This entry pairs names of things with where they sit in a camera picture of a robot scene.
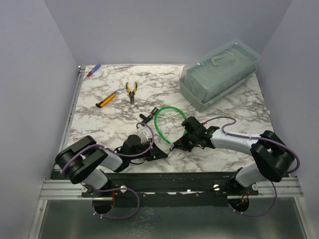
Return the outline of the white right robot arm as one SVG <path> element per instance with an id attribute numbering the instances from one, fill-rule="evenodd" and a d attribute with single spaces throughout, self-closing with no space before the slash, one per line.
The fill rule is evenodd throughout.
<path id="1" fill-rule="evenodd" d="M 254 163 L 239 168 L 229 179 L 227 186 L 235 195 L 241 195 L 252 184 L 264 180 L 280 182 L 287 173 L 292 173 L 290 166 L 299 159 L 272 131 L 262 134 L 244 134 L 226 131 L 225 127 L 205 127 L 195 117 L 188 117 L 182 122 L 186 133 L 176 140 L 171 149 L 192 151 L 201 149 L 228 149 L 253 157 Z"/>

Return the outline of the green cable lock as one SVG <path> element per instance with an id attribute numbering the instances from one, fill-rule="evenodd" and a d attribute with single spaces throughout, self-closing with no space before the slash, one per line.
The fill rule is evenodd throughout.
<path id="1" fill-rule="evenodd" d="M 185 119 L 185 113 L 173 106 L 162 107 L 155 114 L 156 132 L 169 148 L 173 148 L 173 143 L 186 134 L 186 130 L 181 125 Z"/>

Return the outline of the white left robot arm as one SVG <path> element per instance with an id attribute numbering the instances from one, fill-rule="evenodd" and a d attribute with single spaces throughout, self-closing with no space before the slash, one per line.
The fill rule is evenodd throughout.
<path id="1" fill-rule="evenodd" d="M 111 185 L 107 175 L 98 167 L 121 172 L 134 159 L 153 161 L 167 158 L 168 154 L 152 141 L 152 138 L 146 138 L 141 134 L 129 135 L 123 145 L 116 149 L 119 153 L 117 155 L 97 144 L 95 139 L 88 135 L 59 152 L 55 163 L 60 167 L 61 174 L 72 184 L 90 185 L 98 196 L 104 197 L 110 193 Z"/>

